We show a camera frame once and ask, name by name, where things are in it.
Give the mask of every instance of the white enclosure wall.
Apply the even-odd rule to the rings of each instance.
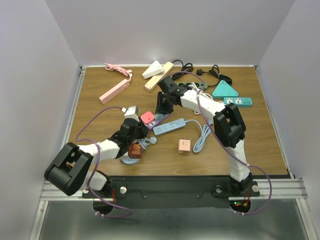
[[[303,181],[320,229],[320,2],[296,0],[258,70],[290,168]]]
[[[83,66],[256,65],[294,0],[46,0]]]
[[[27,240],[79,65],[44,0],[0,8],[0,239]]]

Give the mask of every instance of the blue power strip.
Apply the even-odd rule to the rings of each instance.
[[[153,132],[155,135],[165,134],[167,132],[171,132],[176,129],[183,128],[186,125],[186,121],[183,118],[168,122],[166,124],[162,124],[160,126],[156,126],[153,128]]]
[[[243,108],[249,108],[253,104],[250,97],[225,97],[223,101],[225,104],[234,103],[235,105]]]

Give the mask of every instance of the cream power strip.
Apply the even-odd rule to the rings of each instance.
[[[174,64],[172,62],[167,62],[165,65],[163,65],[163,72],[153,76],[145,85],[145,90],[151,92],[155,87],[157,86],[158,82],[160,82],[162,79],[164,79],[170,71],[174,68]]]

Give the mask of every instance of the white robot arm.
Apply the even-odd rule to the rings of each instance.
[[[157,107],[155,113],[170,114],[174,105],[200,112],[197,101],[197,92],[190,87],[177,86],[171,77],[163,79],[159,86],[162,92],[158,92]],[[244,131],[246,127],[236,105],[225,106],[223,103],[199,96],[199,102],[205,117],[214,123],[215,134],[226,148],[230,164],[230,177],[233,186],[238,192],[244,191],[252,181],[252,175],[246,165],[244,152]],[[124,114],[125,120],[120,130],[111,138],[98,142],[100,149],[100,161],[116,159],[124,155],[130,144],[148,134],[148,129],[138,117],[138,108],[129,107]],[[45,171],[44,177],[58,187],[68,196],[79,189],[86,189],[88,180],[92,174],[89,166],[98,158],[96,144],[75,145],[67,143]],[[90,181],[90,188],[101,190],[107,182],[107,178],[100,172],[95,172]]]

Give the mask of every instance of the teal triangular power strip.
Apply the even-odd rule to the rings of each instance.
[[[222,80],[216,86],[215,90],[212,93],[214,99],[223,99],[225,97],[238,97],[239,94],[236,90],[232,88],[226,81]]]

